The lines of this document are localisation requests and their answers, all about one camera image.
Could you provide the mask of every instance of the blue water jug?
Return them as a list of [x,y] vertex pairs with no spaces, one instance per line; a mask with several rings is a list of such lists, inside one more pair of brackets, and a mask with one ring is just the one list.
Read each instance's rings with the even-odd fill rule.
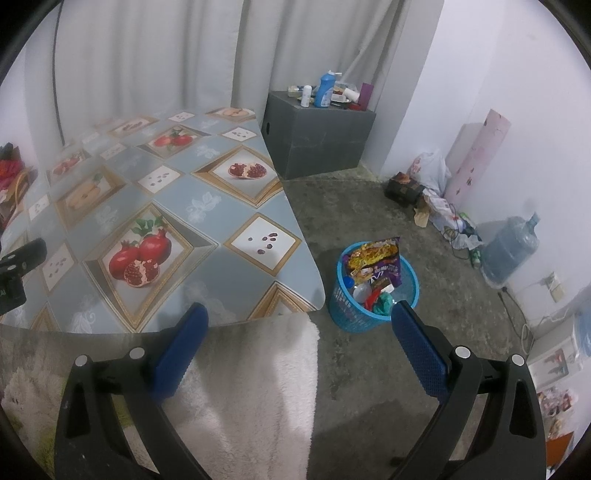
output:
[[540,221],[536,213],[525,221],[510,217],[491,243],[482,250],[481,272],[495,288],[501,288],[511,274],[535,253],[540,240],[534,227]]

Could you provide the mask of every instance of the blue water bottle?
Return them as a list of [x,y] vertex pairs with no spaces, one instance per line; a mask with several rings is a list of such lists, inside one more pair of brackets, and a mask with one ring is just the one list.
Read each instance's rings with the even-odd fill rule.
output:
[[332,100],[333,89],[335,88],[336,74],[329,70],[320,77],[320,86],[316,93],[316,99],[314,100],[314,106],[318,108],[328,108],[330,101]]
[[501,288],[513,272],[536,252],[540,240],[534,227],[539,221],[536,213],[528,221],[510,217],[493,241],[484,247],[480,271],[491,287]]

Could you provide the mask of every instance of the white bottle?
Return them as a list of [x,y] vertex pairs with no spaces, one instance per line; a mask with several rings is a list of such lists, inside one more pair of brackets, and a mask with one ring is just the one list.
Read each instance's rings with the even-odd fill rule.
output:
[[300,105],[303,107],[310,106],[310,98],[311,97],[312,97],[312,87],[310,85],[306,85],[301,92]]

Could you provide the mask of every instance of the trash basket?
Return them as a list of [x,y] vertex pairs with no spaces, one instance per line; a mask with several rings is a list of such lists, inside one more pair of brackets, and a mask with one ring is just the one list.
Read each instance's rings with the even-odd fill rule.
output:
[[[347,247],[340,255],[336,266],[335,289],[329,301],[329,313],[333,321],[343,330],[351,333],[367,332],[380,323],[389,323],[390,317],[376,315],[357,303],[345,288],[343,275],[346,267],[343,265],[343,255],[346,255],[367,242],[359,242]],[[395,301],[406,300],[414,308],[418,302],[419,286],[417,275],[407,260],[400,255],[402,284],[397,287],[392,296]]]

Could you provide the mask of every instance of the tablecloth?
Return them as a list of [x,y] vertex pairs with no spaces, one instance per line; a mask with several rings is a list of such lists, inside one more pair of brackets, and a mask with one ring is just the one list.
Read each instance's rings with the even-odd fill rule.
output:
[[251,110],[108,119],[52,165],[1,236],[2,255],[38,237],[48,251],[1,323],[153,332],[194,301],[212,325],[324,304]]

